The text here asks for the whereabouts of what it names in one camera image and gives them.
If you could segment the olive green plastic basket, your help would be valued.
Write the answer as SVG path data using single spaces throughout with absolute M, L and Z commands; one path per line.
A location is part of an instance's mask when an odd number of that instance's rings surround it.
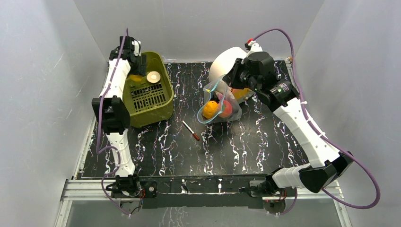
M 128 75 L 122 96 L 130 114 L 130 126 L 135 128 L 168 120 L 174 112 L 174 89 L 162 57 L 156 52 L 144 52 L 142 55 L 147 57 L 146 75 L 140 83 L 132 81 Z M 151 71 L 161 75 L 156 84 L 146 79 Z

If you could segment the purple toy eggplant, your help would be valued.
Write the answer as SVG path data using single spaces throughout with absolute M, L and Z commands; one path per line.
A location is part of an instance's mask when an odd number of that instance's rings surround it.
M 224 97 L 225 97 L 225 95 L 220 93 L 220 92 L 216 92 L 215 94 L 216 94 L 217 100 L 219 102 L 222 101 L 224 99 Z

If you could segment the clear zip top bag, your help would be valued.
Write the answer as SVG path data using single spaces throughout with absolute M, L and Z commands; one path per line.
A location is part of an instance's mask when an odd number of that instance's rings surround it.
M 217 122 L 231 122 L 231 121 L 236 121 L 239 120 L 242 116 L 242 109 L 239 106 L 239 103 L 231 96 L 230 89 L 228 88 L 229 86 L 222 80 L 223 76 L 219 77 L 218 79 L 208 83 L 203 87 L 203 105 L 199 109 L 197 113 L 197 120 L 198 122 L 202 124 L 208 124 L 208 123 L 217 123 Z M 216 97 L 216 92 L 220 92 L 225 95 L 224 99 L 222 101 L 218 101 Z M 218 110 L 215 113 L 215 115 L 211 119 L 206 119 L 205 117 L 202 116 L 202 110 L 205 104 L 208 101 L 216 101 L 218 102 Z M 218 115 L 222 113 L 222 106 L 223 106 L 223 101 L 227 100 L 230 102 L 233 108 L 232 114 L 227 117 L 227 118 L 221 118 Z

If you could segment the small orange toy fruit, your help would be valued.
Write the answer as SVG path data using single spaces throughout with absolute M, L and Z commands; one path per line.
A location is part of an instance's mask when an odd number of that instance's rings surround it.
M 208 101 L 202 110 L 202 116 L 206 119 L 211 119 L 218 110 L 218 102 L 216 101 Z

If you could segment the yellow toy lemon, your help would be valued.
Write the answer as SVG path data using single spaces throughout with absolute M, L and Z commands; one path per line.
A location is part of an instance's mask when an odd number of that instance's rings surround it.
M 129 79 L 131 79 L 134 82 L 140 83 L 143 79 L 143 76 L 131 74 L 131 75 L 129 75 Z

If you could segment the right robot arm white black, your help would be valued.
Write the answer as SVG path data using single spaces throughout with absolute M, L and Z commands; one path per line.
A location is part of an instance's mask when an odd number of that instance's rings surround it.
M 318 193 L 341 176 L 353 163 L 348 156 L 323 140 L 322 133 L 305 119 L 299 93 L 293 84 L 279 78 L 274 59 L 267 52 L 253 52 L 237 58 L 223 77 L 231 88 L 252 90 L 269 110 L 284 122 L 308 158 L 308 164 L 281 168 L 266 176 L 266 192 L 280 195 L 287 187 L 306 188 Z

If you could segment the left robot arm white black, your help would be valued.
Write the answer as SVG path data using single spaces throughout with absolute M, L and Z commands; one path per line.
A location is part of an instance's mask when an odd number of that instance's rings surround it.
M 112 151 L 115 182 L 106 187 L 114 194 L 137 197 L 142 191 L 135 175 L 136 167 L 131 158 L 128 143 L 130 113 L 123 103 L 123 90 L 132 70 L 143 71 L 141 43 L 127 34 L 120 37 L 120 44 L 110 52 L 108 72 L 99 97 L 92 99 L 92 107 L 98 122 L 98 132 L 103 132 Z

